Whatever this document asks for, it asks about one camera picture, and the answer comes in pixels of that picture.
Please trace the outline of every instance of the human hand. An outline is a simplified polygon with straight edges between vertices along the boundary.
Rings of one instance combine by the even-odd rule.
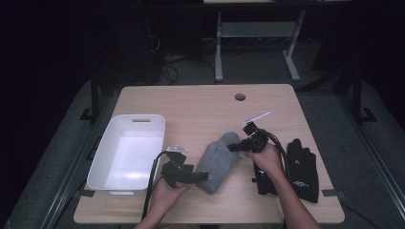
[[[261,153],[242,152],[242,154],[252,158],[257,166],[265,171],[271,179],[284,176],[280,153],[275,145],[267,143]]]
[[[176,205],[179,198],[193,186],[193,184],[183,184],[181,187],[171,188],[166,180],[162,178],[153,190],[149,212],[164,217]]]
[[[193,184],[183,184],[181,187],[171,188],[165,179],[160,179],[152,192],[151,204],[146,217],[135,228],[149,229],[158,226],[166,213],[176,205],[179,198],[192,187]]]

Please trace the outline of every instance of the wooden table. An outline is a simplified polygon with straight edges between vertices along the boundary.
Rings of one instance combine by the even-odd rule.
[[[235,94],[244,94],[238,101]],[[308,123],[289,85],[212,85],[128,87],[122,90],[113,116],[158,114],[166,119],[165,146],[180,144],[189,149],[186,163],[197,165],[205,147],[225,132],[246,138],[241,122],[265,111],[271,114],[255,121],[275,134],[287,148],[294,138],[317,155],[320,190],[333,189]],[[279,199],[257,193],[253,162],[240,156],[236,167],[218,192],[210,196],[195,187],[187,192],[163,219],[163,223],[280,223],[283,212]],[[112,196],[96,191],[81,197],[75,211],[78,223],[134,223],[142,214],[145,192],[133,196]],[[304,201],[320,223],[339,223],[344,213],[337,197],[319,202]]]

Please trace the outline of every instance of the black glove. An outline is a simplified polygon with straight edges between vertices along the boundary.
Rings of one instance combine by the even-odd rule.
[[[289,181],[297,196],[310,202],[318,202],[316,155],[309,148],[303,149],[300,139],[294,139],[287,147],[287,162]]]
[[[294,139],[287,147],[287,164],[289,181],[298,198],[317,203],[319,197],[316,155],[309,148],[303,149],[300,139]],[[254,163],[255,179],[258,193],[277,195],[271,179]]]

